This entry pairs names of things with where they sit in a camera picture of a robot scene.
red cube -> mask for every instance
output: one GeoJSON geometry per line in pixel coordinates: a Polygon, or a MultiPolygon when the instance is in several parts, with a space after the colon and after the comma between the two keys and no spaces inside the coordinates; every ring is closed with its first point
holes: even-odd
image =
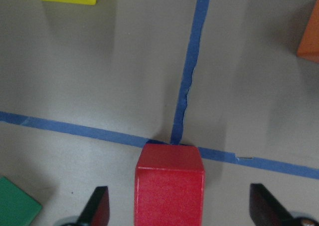
{"type": "Polygon", "coordinates": [[[146,144],[135,171],[135,226],[201,226],[205,170],[195,146],[146,144]]]}

orange block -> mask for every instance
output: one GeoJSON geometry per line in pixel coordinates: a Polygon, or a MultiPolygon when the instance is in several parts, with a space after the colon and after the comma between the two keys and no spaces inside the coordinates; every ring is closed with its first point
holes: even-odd
{"type": "Polygon", "coordinates": [[[319,63],[319,0],[310,16],[297,56],[319,63]]]}

gray floor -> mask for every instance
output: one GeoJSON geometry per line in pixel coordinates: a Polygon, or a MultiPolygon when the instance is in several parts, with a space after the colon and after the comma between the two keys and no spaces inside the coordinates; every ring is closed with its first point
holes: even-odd
{"type": "MultiPolygon", "coordinates": [[[[196,0],[96,6],[0,0],[0,111],[168,142],[196,0]]],[[[211,0],[183,143],[319,168],[319,65],[295,56],[315,0],[211,0]]],[[[0,174],[78,215],[110,188],[110,226],[133,225],[140,149],[0,124],[0,174]]],[[[204,226],[252,226],[251,182],[318,219],[317,180],[204,160],[204,226]]]]}

metal screw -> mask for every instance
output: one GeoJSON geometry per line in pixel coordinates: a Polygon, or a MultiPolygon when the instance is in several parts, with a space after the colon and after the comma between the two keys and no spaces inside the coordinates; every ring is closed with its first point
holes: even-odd
{"type": "Polygon", "coordinates": [[[315,226],[315,223],[309,219],[302,219],[301,224],[303,226],[315,226]]]}

blue tape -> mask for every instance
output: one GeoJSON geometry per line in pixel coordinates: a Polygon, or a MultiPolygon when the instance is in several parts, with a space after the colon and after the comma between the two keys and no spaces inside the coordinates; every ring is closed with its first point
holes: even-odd
{"type": "Polygon", "coordinates": [[[205,23],[209,0],[197,0],[194,13],[193,24],[187,48],[186,60],[183,70],[183,76],[180,84],[178,101],[174,116],[173,129],[170,143],[179,145],[184,131],[184,115],[187,108],[187,95],[192,84],[192,76],[197,64],[200,37],[203,25],[205,23]]]}
{"type": "Polygon", "coordinates": [[[240,159],[234,153],[198,147],[202,158],[319,180],[319,169],[263,158],[240,159]]]}
{"type": "MultiPolygon", "coordinates": [[[[41,130],[50,130],[71,135],[89,137],[98,140],[105,140],[124,145],[132,145],[142,148],[150,139],[118,133],[109,130],[102,130],[82,125],[69,124],[54,120],[45,120],[36,117],[28,117],[0,111],[0,121],[21,125],[41,130]]],[[[164,142],[152,140],[151,142],[163,144],[164,142]]]]}
{"type": "MultiPolygon", "coordinates": [[[[143,138],[139,136],[128,135],[109,130],[102,130],[82,125],[69,124],[54,120],[45,120],[36,117],[28,117],[24,115],[6,113],[2,111],[0,111],[0,122],[31,127],[41,130],[50,130],[60,133],[67,133],[71,135],[84,136],[98,140],[136,146],[140,148],[142,148],[146,143],[166,144],[165,142],[143,138]]],[[[202,158],[204,159],[319,180],[318,169],[262,158],[242,160],[240,158],[236,158],[236,155],[234,153],[212,150],[202,147],[198,147],[198,149],[201,153],[202,158]]]]}

